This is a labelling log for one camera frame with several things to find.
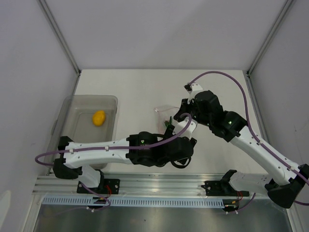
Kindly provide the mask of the yellow lemon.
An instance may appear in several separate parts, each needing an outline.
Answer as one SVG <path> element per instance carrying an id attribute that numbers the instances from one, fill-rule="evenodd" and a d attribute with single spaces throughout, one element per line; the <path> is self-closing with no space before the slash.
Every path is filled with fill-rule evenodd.
<path id="1" fill-rule="evenodd" d="M 105 111 L 103 110 L 95 112 L 92 116 L 92 122 L 97 127 L 102 126 L 105 120 L 106 120 L 106 114 Z"/>

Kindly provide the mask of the green onion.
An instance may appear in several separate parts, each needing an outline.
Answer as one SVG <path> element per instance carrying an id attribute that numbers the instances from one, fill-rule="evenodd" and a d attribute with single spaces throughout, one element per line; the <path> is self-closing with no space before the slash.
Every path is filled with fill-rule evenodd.
<path id="1" fill-rule="evenodd" d="M 167 128 L 168 126 L 170 126 L 172 124 L 173 124 L 173 117 L 172 116 L 163 120 L 164 128 Z"/>

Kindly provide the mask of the clear zip top bag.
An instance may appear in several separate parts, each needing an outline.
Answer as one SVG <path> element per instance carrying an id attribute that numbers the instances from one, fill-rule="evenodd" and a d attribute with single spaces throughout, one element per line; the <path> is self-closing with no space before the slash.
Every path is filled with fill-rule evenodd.
<path id="1" fill-rule="evenodd" d="M 159 133 L 164 133 L 166 129 L 163 126 L 163 120 L 169 118 L 170 116 L 173 117 L 178 110 L 179 107 L 169 104 L 157 106 L 154 108 L 155 123 Z"/>

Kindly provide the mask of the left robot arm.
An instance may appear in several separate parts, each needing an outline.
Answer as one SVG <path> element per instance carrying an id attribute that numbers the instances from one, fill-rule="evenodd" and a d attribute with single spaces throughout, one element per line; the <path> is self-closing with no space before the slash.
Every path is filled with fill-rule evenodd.
<path id="1" fill-rule="evenodd" d="M 170 131 L 163 135 L 143 131 L 118 141 L 88 144 L 63 136 L 58 148 L 64 152 L 54 160 L 53 171 L 59 179 L 76 179 L 93 193 L 100 193 L 105 187 L 104 174 L 96 165 L 163 167 L 170 162 L 181 169 L 190 163 L 196 143 L 194 138 L 173 137 Z"/>

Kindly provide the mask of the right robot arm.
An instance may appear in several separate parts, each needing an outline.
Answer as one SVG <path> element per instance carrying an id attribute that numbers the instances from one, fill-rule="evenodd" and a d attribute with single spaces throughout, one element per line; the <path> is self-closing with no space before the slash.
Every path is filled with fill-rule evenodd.
<path id="1" fill-rule="evenodd" d="M 260 193 L 286 209 L 296 202 L 308 183 L 307 164 L 298 165 L 259 138 L 248 119 L 224 110 L 218 97 L 210 90 L 191 91 L 188 99 L 182 99 L 174 119 L 181 122 L 187 116 L 191 116 L 194 125 L 208 127 L 215 136 L 244 151 L 267 172 L 261 175 L 229 170 L 220 181 L 224 194 L 231 195 L 235 191 Z"/>

